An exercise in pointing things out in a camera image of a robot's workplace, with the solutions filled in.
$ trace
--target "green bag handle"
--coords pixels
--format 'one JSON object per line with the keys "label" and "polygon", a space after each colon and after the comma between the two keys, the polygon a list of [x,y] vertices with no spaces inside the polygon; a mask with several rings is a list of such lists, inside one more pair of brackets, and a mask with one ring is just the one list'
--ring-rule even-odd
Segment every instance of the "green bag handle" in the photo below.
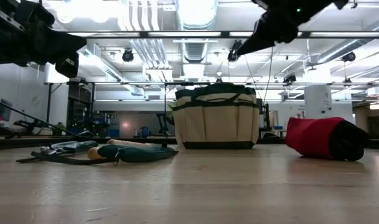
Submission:
{"label": "green bag handle", "polygon": [[[229,99],[226,99],[226,100],[223,100],[223,101],[218,101],[218,102],[210,102],[210,101],[202,101],[202,100],[198,100],[197,97],[199,95],[208,95],[208,94],[213,94],[213,91],[212,89],[213,88],[218,88],[218,87],[223,87],[223,86],[229,86],[229,87],[232,87],[232,88],[236,88],[237,90],[237,94]],[[245,93],[245,86],[243,85],[235,85],[235,84],[232,84],[232,83],[216,83],[216,84],[213,84],[213,85],[209,85],[203,89],[200,89],[201,91],[196,91],[195,92],[195,95],[191,97],[191,102],[201,102],[201,103],[207,103],[209,105],[220,105],[222,103],[229,103],[229,102],[234,102],[240,95],[244,94]]]}

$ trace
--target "cable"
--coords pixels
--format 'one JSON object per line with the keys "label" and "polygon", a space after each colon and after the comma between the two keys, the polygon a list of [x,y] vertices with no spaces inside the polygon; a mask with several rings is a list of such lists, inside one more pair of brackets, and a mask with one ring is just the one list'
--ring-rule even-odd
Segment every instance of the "cable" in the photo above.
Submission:
{"label": "cable", "polygon": [[266,83],[265,95],[264,95],[263,103],[265,102],[265,99],[266,99],[266,93],[267,93],[267,91],[268,91],[269,81],[271,81],[271,71],[272,71],[272,58],[273,58],[273,54],[274,54],[274,47],[271,48],[271,62],[270,62],[270,64],[269,64],[269,78],[268,78],[268,82]]}
{"label": "cable", "polygon": [[254,76],[253,76],[253,74],[252,74],[252,72],[251,72],[251,69],[250,69],[249,63],[248,63],[248,61],[247,61],[247,57],[246,57],[246,55],[245,55],[245,60],[246,60],[247,68],[249,69],[249,72],[250,72],[251,79],[253,79],[254,87],[256,88],[257,94],[258,94],[260,97],[262,97],[261,94],[260,94],[260,92],[259,92],[258,89],[257,89],[256,80],[254,79]]}

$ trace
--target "canvas tote bag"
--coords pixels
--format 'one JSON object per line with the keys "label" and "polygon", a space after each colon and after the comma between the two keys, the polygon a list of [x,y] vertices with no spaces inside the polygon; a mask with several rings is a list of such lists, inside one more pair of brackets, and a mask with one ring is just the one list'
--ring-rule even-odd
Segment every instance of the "canvas tote bag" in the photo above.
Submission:
{"label": "canvas tote bag", "polygon": [[232,83],[176,92],[178,144],[187,149],[248,149],[258,139],[256,93]]}

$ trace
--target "ceiling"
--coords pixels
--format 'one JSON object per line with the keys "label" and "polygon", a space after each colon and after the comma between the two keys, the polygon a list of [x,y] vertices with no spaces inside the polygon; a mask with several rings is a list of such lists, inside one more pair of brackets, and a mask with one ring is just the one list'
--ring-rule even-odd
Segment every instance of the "ceiling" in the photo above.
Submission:
{"label": "ceiling", "polygon": [[[44,1],[44,6],[57,18],[63,1]],[[177,30],[177,19],[174,0],[160,0],[158,4],[158,22],[161,30]],[[69,23],[64,24],[58,19],[54,24],[54,29],[69,32],[78,31],[101,31],[120,30],[118,18],[123,14],[120,8],[120,1],[103,1],[96,9],[82,10],[81,13]],[[379,21],[379,1],[358,1],[358,7],[351,9],[351,3],[343,10],[339,11],[334,6],[329,6],[322,12],[314,16],[308,23],[300,26],[300,30],[335,30],[335,31],[370,31],[370,26]],[[250,0],[219,0],[217,16],[215,20],[215,30],[252,30],[255,21],[264,12]],[[106,22],[94,22],[91,17],[95,14],[107,14]],[[141,1],[139,1],[139,18],[141,18]],[[180,52],[180,45],[173,43],[172,39],[164,39],[163,46],[166,51],[169,65],[172,68],[172,77],[175,80],[183,80],[185,73],[182,69],[183,58]],[[236,65],[228,66],[226,60],[227,52],[233,44],[233,39],[218,39],[218,42],[209,44],[207,56],[202,62],[205,64],[203,77],[199,81],[209,80],[213,82],[217,77],[217,72],[222,72],[224,81],[230,82],[252,82],[253,78],[257,82],[281,82],[285,74],[280,72],[298,62],[295,70],[297,81],[302,79],[304,67],[302,60],[308,55],[321,54],[331,49],[335,45],[346,41],[345,39],[296,39],[290,44],[279,44],[272,49],[265,49],[246,57],[240,57]],[[97,44],[101,49],[101,57],[112,67],[120,72],[125,80],[132,82],[144,81],[140,75],[143,72],[143,62],[134,51],[132,62],[123,62],[121,59],[125,48],[133,47],[128,39],[91,39],[89,44]],[[353,51],[357,59],[354,62],[333,61],[323,65],[329,67],[332,81],[342,82],[346,76],[361,73],[379,66],[379,40],[361,46]],[[91,61],[80,61],[80,76],[89,81],[105,82],[105,74]],[[365,75],[363,78],[352,80],[353,82],[373,82],[379,78],[379,71]],[[365,86],[352,89],[356,93],[366,90]]]}

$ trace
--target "black strap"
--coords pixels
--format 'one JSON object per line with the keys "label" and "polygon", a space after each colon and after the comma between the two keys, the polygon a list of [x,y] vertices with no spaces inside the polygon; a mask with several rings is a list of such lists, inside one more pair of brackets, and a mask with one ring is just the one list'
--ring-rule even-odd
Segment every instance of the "black strap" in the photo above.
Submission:
{"label": "black strap", "polygon": [[119,161],[118,158],[94,159],[94,160],[69,159],[63,156],[59,156],[59,155],[45,155],[45,154],[41,154],[39,152],[34,152],[34,151],[31,153],[31,155],[43,161],[58,162],[58,163],[70,164],[70,165],[94,165],[94,164],[102,164],[102,163]]}

